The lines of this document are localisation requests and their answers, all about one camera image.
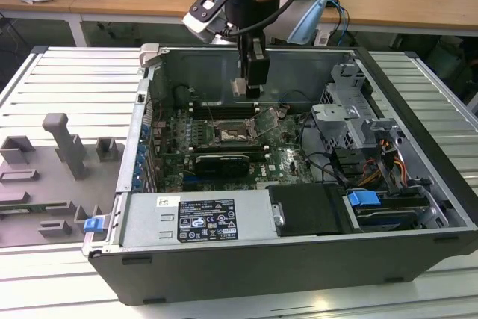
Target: aluminum profile table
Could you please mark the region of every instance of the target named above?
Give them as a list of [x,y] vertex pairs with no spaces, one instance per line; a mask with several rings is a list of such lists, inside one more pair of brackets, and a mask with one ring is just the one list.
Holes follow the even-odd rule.
[[[478,194],[478,119],[419,58],[372,52],[409,107]],[[377,92],[373,98],[391,117]]]
[[[122,85],[137,87],[141,77],[137,75],[138,55],[139,49],[98,48],[49,48],[44,54],[30,55],[0,96],[1,138],[15,128],[23,128],[29,131],[36,146],[52,144],[38,127],[41,127],[42,116],[54,109],[68,113],[69,125],[76,127],[85,142],[113,131],[119,140],[125,140],[134,101],[129,96],[135,89]],[[476,120],[464,105],[460,105],[418,59],[410,59],[403,53],[372,55],[453,163],[461,168],[462,174],[474,173],[474,168],[467,167],[468,162],[461,161],[478,156]],[[381,99],[376,100],[385,110]],[[478,316],[478,252],[449,258],[410,283],[128,307],[118,301],[83,257],[80,247],[81,244],[61,244],[54,249],[44,246],[0,250],[0,317],[393,319]]]

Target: metal bracket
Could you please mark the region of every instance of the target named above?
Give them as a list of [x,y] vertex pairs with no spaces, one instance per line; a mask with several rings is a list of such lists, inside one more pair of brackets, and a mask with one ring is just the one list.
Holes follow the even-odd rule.
[[361,88],[365,81],[365,74],[357,63],[335,65],[331,71],[337,90],[346,87]]

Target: yellow wire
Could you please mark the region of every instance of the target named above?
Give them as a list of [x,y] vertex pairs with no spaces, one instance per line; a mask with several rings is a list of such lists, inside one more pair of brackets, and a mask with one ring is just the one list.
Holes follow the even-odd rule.
[[376,179],[378,176],[381,176],[380,170],[375,171],[372,175],[364,179],[362,182],[360,182],[358,185],[363,186],[366,185],[369,182],[372,182],[374,179]]

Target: gray 3d printed part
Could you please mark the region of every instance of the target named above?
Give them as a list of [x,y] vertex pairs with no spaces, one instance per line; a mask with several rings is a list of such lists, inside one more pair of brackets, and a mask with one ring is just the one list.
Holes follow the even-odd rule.
[[23,152],[34,151],[30,140],[26,136],[7,137],[0,147],[0,155],[9,165],[27,164]]
[[45,211],[52,216],[66,216],[76,213],[76,206],[69,201],[66,205],[50,205],[45,207]]
[[73,223],[78,226],[78,228],[84,233],[84,221],[88,219],[87,213],[84,211],[83,207],[80,205],[76,209],[75,219],[73,219]]
[[100,162],[118,161],[118,147],[114,137],[99,137],[96,141],[96,153]]
[[[83,143],[81,142],[81,138],[77,134],[71,134],[70,135],[73,141],[73,149],[75,149],[76,152],[81,154],[81,160],[84,159],[84,156],[87,154],[86,149],[83,146]],[[65,159],[63,158],[60,149],[55,149],[58,158],[60,159],[61,162],[65,162]]]
[[19,205],[28,202],[27,192],[0,193],[0,205]]
[[68,165],[76,180],[83,179],[85,169],[83,165],[83,152],[79,152],[75,148],[66,124],[68,123],[68,116],[66,114],[47,114],[43,121],[42,127],[50,132],[55,139],[61,156]]
[[63,237],[72,234],[72,227],[65,220],[44,220],[40,222],[38,232],[43,237]]
[[0,182],[36,181],[40,175],[36,170],[8,170],[0,172]]

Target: warning label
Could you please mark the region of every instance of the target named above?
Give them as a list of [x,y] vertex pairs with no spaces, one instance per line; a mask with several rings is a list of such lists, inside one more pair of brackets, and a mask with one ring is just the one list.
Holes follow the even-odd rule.
[[178,241],[184,243],[231,239],[238,239],[233,199],[179,203]]

